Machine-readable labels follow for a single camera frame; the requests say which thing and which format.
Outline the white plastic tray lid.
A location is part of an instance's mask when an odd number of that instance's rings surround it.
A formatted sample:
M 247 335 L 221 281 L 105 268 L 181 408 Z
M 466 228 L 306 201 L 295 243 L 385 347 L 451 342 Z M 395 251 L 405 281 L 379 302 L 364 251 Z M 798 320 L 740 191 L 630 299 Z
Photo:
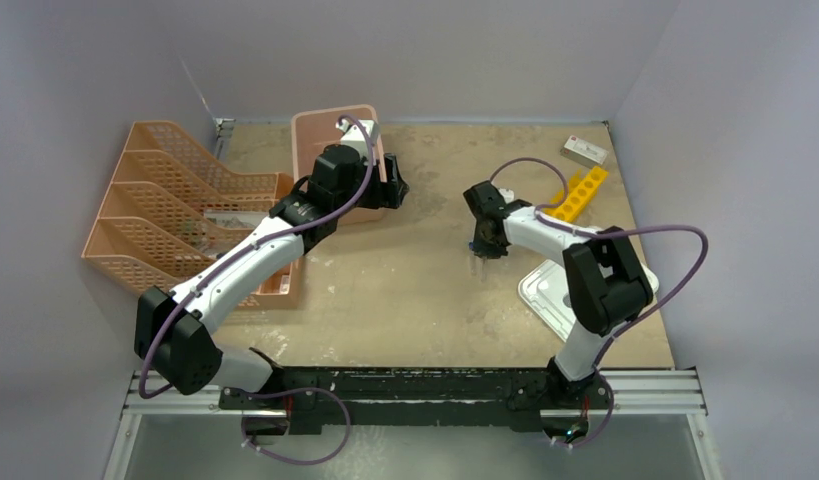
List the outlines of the white plastic tray lid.
M 517 286 L 522 302 L 562 341 L 577 319 L 571 307 L 565 270 L 546 260 L 523 277 Z

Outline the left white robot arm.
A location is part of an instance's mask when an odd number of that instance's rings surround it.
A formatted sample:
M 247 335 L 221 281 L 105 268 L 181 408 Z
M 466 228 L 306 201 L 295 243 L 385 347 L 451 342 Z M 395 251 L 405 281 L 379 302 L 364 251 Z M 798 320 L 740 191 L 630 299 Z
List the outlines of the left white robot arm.
M 396 155 L 372 160 L 351 146 L 325 147 L 312 173 L 218 261 L 172 288 L 153 286 L 140 295 L 134 336 L 140 396 L 156 395 L 147 389 L 156 372 L 183 395 L 215 385 L 244 391 L 260 409 L 277 405 L 283 382 L 267 356 L 218 346 L 213 333 L 264 281 L 334 233 L 348 211 L 397 209 L 408 191 Z

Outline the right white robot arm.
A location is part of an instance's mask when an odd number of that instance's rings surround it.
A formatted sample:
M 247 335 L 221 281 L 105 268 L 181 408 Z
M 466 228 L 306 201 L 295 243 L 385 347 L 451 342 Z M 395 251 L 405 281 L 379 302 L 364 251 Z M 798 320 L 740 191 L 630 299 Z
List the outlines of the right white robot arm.
M 654 299 L 645 269 L 625 231 L 598 231 L 554 220 L 520 199 L 507 201 L 491 182 L 463 193 L 475 219 L 472 252 L 498 259 L 517 246 L 564 269 L 574 325 L 548 363 L 546 392 L 561 407 L 581 399 L 595 377 L 599 356 L 618 332 Z

